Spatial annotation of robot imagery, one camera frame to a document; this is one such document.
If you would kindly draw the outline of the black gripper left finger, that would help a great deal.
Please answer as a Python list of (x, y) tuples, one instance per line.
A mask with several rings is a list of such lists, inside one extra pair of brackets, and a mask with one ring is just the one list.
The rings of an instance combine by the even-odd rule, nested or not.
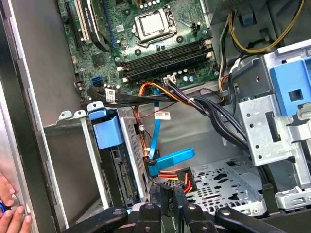
[(151, 203), (139, 203), (131, 211), (111, 207), (64, 230), (66, 233), (160, 233), (161, 209)]

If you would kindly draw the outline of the person's hand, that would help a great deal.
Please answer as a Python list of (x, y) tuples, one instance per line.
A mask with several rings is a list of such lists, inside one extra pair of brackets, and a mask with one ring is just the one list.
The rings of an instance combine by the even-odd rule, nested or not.
[[(0, 202), (7, 207), (14, 205), (13, 194), (15, 190), (6, 177), (0, 174)], [(1, 233), (30, 233), (32, 216), (26, 214), (24, 206), (15, 210), (8, 209), (0, 214)]]

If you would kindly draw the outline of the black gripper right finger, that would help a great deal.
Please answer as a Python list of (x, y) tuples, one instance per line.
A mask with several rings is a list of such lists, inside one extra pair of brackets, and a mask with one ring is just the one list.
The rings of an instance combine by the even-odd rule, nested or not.
[(183, 189), (173, 189), (173, 213), (178, 233), (278, 233), (279, 229), (235, 209), (224, 207), (214, 214), (189, 203)]

